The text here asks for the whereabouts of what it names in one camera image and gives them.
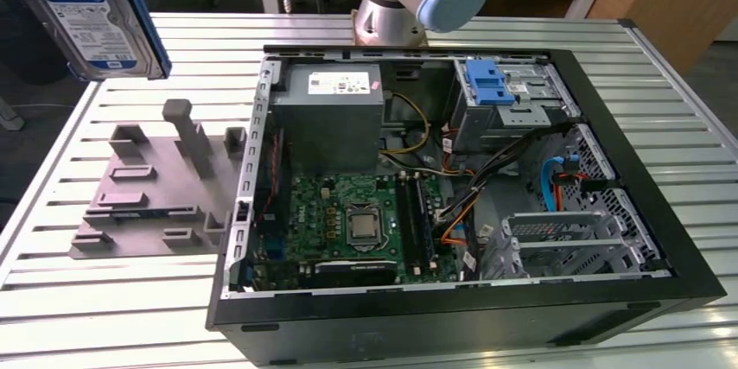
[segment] slatted table surface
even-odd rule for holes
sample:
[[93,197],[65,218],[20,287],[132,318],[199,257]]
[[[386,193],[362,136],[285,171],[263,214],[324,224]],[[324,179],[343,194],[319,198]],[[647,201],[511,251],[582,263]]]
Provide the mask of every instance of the slatted table surface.
[[[75,261],[65,256],[112,150],[116,123],[173,136],[169,98],[205,131],[248,128],[264,44],[350,44],[348,16],[155,14],[169,80],[89,85],[0,236],[0,360],[9,367],[248,367],[203,328],[212,255]],[[674,206],[727,297],[594,347],[395,359],[340,367],[738,366],[735,142],[636,30],[616,22],[478,19],[436,46],[571,49]]]

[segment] motherboard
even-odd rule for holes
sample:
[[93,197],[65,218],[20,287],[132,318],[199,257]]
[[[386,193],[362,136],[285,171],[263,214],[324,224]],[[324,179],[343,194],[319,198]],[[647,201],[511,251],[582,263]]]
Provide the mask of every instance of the motherboard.
[[295,176],[288,233],[264,248],[297,273],[272,270],[269,280],[293,289],[455,281],[454,253],[434,248],[440,207],[432,175]]

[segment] chip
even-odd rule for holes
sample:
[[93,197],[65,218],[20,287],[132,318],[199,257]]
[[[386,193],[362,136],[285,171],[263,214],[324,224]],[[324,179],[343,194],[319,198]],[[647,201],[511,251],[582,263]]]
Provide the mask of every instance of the chip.
[[374,215],[354,215],[351,217],[351,236],[356,239],[378,236]]
[[358,251],[370,251],[382,243],[382,211],[379,207],[362,203],[345,210],[348,232],[345,243]]

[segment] blue cable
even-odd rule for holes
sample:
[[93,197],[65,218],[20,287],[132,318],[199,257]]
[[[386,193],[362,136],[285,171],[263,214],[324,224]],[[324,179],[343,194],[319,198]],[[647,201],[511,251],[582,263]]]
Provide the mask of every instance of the blue cable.
[[[574,162],[579,161],[578,155],[570,155],[568,159]],[[564,164],[564,158],[560,156],[554,156],[543,162],[543,167],[540,168],[540,193],[543,194],[543,202],[546,203],[546,209],[550,212],[555,212],[555,199],[551,194],[551,184],[548,178],[551,177],[550,170],[554,166],[554,163],[560,165]]]

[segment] red cable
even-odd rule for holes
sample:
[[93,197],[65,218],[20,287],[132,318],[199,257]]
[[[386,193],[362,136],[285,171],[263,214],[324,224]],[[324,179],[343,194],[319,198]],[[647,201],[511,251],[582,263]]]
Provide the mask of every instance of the red cable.
[[268,209],[268,206],[272,204],[272,199],[275,198],[275,194],[276,194],[276,150],[279,148],[279,136],[273,135],[273,143],[272,143],[272,170],[271,170],[271,173],[272,173],[272,188],[268,192],[268,198],[267,198],[267,203],[264,204],[264,208],[261,209],[261,215],[259,216],[259,219],[256,220],[256,222],[260,222],[263,219],[264,219],[264,214],[267,213],[267,209]]

